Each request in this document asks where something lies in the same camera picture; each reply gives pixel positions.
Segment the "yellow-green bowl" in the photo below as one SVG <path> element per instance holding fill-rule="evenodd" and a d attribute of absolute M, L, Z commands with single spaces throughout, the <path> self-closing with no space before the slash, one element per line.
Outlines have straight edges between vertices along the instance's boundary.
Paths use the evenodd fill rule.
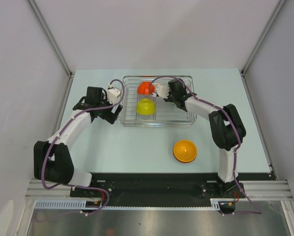
<path fill-rule="evenodd" d="M 140 115 L 149 116 L 156 112 L 155 103 L 147 98 L 137 102 L 136 112 Z"/>

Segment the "aluminium frame rail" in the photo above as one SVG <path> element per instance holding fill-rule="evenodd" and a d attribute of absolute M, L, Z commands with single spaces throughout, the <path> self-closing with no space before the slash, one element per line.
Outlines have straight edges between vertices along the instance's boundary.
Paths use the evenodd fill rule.
<path fill-rule="evenodd" d="M 243 181 L 247 196 L 253 201 L 292 201 L 293 196 L 286 180 Z M 58 186 L 46 190 L 41 181 L 32 180 L 25 194 L 27 199 L 71 199 L 70 187 Z"/>

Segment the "red-orange bowl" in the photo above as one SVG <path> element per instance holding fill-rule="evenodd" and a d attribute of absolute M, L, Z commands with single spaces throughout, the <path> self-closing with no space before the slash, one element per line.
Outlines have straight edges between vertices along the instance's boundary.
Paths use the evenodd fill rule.
<path fill-rule="evenodd" d="M 154 93 L 154 91 L 155 91 L 154 85 L 148 81 L 141 82 L 137 88 L 137 94 L 140 94 L 140 95 L 150 95 Z"/>

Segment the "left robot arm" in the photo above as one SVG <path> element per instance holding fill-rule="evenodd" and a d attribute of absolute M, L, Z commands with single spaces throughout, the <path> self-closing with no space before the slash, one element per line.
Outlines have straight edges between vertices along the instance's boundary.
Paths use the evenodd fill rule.
<path fill-rule="evenodd" d="M 38 141 L 33 148 L 34 177 L 55 186 L 80 186 L 87 196 L 98 192 L 92 174 L 74 167 L 70 150 L 81 133 L 96 118 L 114 124 L 122 111 L 125 89 L 109 84 L 107 89 L 88 87 L 87 93 L 73 107 L 67 123 L 46 141 Z"/>

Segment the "orange-yellow bowl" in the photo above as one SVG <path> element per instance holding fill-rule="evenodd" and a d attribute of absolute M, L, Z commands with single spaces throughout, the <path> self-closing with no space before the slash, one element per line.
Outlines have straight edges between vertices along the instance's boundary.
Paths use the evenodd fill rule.
<path fill-rule="evenodd" d="M 197 147 L 190 140 L 180 140 L 173 147 L 173 155 L 175 156 L 197 156 Z"/>

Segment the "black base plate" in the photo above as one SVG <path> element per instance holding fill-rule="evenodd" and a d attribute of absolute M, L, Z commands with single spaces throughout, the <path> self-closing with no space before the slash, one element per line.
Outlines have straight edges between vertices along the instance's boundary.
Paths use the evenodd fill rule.
<path fill-rule="evenodd" d="M 95 174 L 91 187 L 108 191 L 110 207 L 206 207 L 209 199 L 243 199 L 235 182 L 206 174 Z"/>

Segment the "wire dish rack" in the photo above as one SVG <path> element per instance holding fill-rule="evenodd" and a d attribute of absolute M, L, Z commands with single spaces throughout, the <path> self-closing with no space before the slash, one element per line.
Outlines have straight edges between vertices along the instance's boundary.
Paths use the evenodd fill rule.
<path fill-rule="evenodd" d="M 124 126 L 149 126 L 149 127 L 190 127 L 196 121 L 197 115 L 185 112 L 176 107 L 175 104 L 165 102 L 163 98 L 152 97 L 137 93 L 137 88 L 143 82 L 151 82 L 156 75 L 123 77 L 125 85 L 125 96 L 122 101 L 123 109 L 118 119 Z M 136 112 L 136 105 L 143 98 L 151 99 L 156 111 L 152 115 L 140 115 Z"/>

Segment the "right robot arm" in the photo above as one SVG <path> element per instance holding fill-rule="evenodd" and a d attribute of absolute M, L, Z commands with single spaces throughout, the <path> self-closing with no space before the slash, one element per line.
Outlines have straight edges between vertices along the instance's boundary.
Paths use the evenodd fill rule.
<path fill-rule="evenodd" d="M 233 104 L 219 107 L 200 99 L 182 79 L 174 76 L 170 78 L 169 92 L 164 100 L 209 122 L 212 139 L 220 154 L 216 191 L 221 197 L 228 197 L 234 192 L 235 187 L 239 186 L 236 169 L 237 151 L 246 136 L 246 129 L 238 111 Z"/>

